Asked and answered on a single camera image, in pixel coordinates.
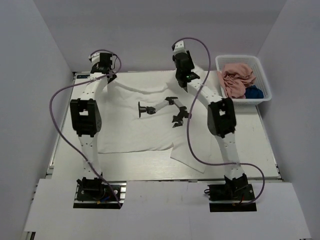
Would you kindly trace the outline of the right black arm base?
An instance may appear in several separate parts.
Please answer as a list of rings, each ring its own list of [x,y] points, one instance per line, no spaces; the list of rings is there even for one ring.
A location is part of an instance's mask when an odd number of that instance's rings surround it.
[[[210,184],[204,190],[204,195],[209,198],[211,213],[256,212],[253,186],[247,185],[236,192],[227,188],[227,184]]]

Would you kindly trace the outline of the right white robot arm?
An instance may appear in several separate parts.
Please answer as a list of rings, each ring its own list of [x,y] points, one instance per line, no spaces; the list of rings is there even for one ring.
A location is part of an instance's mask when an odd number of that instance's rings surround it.
[[[207,127],[215,137],[221,152],[225,166],[225,192],[235,197],[248,185],[247,176],[240,165],[240,159],[236,147],[236,115],[233,101],[227,97],[223,98],[215,91],[206,86],[209,77],[207,73],[202,79],[193,72],[195,65],[191,54],[185,48],[183,40],[179,40],[172,46],[172,60],[175,63],[175,78],[179,86],[188,94],[194,96],[192,106],[198,100],[207,109]]]

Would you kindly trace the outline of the blue t shirt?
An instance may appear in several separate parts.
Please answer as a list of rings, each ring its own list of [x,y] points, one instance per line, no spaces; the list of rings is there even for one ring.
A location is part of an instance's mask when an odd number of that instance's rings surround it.
[[[244,96],[246,99],[263,99],[264,93],[255,85],[252,85],[245,89]]]

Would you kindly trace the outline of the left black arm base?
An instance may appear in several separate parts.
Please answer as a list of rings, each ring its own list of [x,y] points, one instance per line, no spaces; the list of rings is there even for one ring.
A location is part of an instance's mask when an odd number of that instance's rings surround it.
[[[117,209],[119,210],[126,196],[125,182],[111,183],[110,187],[99,178],[78,179],[73,202],[74,209]]]

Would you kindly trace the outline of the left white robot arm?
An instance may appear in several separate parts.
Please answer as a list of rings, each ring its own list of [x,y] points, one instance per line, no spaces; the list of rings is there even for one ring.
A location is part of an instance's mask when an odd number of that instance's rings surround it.
[[[84,191],[95,194],[102,193],[106,187],[98,160],[98,135],[102,129],[98,98],[107,84],[117,77],[113,72],[114,56],[111,52],[98,50],[89,56],[92,64],[89,82],[80,97],[70,101],[72,128],[80,142],[84,169],[83,178],[77,182]]]

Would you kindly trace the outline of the pink t shirt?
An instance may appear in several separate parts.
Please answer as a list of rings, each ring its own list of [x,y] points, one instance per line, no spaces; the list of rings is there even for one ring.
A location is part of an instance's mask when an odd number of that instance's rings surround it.
[[[256,76],[246,63],[227,63],[217,71],[222,92],[232,99],[245,99],[246,88],[255,83]]]

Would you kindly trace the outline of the white t shirt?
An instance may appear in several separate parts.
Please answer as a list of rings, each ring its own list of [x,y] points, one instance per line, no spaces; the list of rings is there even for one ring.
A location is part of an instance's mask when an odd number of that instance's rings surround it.
[[[173,117],[179,113],[175,105],[166,106],[156,114],[139,114],[138,104],[154,106],[166,97],[177,97],[189,108],[194,100],[175,79],[175,71],[120,73],[106,86],[97,101],[102,119],[98,135],[100,154],[163,151],[171,149],[170,157],[203,173],[202,161],[211,155],[211,134],[207,127],[207,110],[196,102],[192,109],[189,130],[187,120],[174,127]]]

